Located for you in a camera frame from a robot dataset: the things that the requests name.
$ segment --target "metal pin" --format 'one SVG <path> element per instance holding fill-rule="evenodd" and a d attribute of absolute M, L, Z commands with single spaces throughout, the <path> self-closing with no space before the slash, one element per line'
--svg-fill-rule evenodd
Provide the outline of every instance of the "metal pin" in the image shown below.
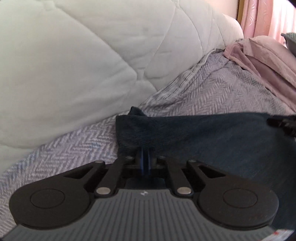
<path fill-rule="evenodd" d="M 96 190 L 96 192 L 100 195 L 107 195 L 111 192 L 111 189 L 110 188 L 107 188 L 107 187 L 101 187 L 101 188 L 98 188 Z"/>
<path fill-rule="evenodd" d="M 177 192 L 182 195 L 188 195 L 192 192 L 192 190 L 189 187 L 180 187 L 177 189 Z"/>

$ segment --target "pink curtain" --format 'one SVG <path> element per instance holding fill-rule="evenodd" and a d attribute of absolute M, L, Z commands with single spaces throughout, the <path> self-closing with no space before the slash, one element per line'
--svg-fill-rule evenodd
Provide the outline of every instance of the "pink curtain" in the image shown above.
<path fill-rule="evenodd" d="M 267 35 L 283 43 L 281 33 L 296 31 L 296 9 L 288 0 L 245 0 L 241 27 L 245 38 Z"/>

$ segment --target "ribbed surface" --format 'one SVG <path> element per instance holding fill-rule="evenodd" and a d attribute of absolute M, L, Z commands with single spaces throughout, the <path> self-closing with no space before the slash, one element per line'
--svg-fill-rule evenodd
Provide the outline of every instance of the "ribbed surface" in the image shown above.
<path fill-rule="evenodd" d="M 4 241 L 259 241 L 273 233 L 269 227 L 235 231 L 205 219 L 189 199 L 169 190 L 122 189 L 98 199 L 79 221 L 55 230 L 16 227 Z"/>

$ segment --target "denim fabric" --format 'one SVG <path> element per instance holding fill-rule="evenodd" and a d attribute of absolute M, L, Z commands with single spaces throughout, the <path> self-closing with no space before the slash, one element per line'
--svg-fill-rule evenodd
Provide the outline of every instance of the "denim fabric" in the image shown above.
<path fill-rule="evenodd" d="M 296 142 L 266 124 L 265 113 L 147 117 L 133 107 L 116 117 L 118 155 L 154 147 L 180 162 L 196 158 L 270 187 L 279 198 L 275 228 L 296 228 Z"/>

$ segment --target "wall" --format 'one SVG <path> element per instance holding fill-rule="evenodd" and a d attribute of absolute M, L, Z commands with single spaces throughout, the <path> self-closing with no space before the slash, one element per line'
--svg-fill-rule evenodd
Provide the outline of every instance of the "wall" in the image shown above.
<path fill-rule="evenodd" d="M 212 7 L 232 18 L 237 19 L 237 8 L 239 0 L 205 0 Z"/>

